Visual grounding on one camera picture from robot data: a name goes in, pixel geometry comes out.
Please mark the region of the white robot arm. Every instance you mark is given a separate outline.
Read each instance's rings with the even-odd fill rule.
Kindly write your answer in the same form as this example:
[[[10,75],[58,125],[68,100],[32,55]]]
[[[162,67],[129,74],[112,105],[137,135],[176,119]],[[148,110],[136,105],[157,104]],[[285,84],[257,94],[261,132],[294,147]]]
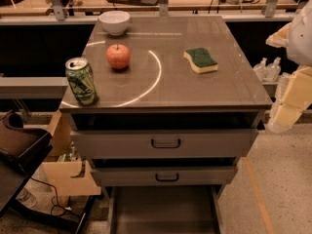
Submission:
[[[289,60],[298,64],[292,74],[278,82],[268,129],[276,134],[289,130],[312,104],[312,8],[304,7],[292,20],[266,39],[275,48],[284,47]]]

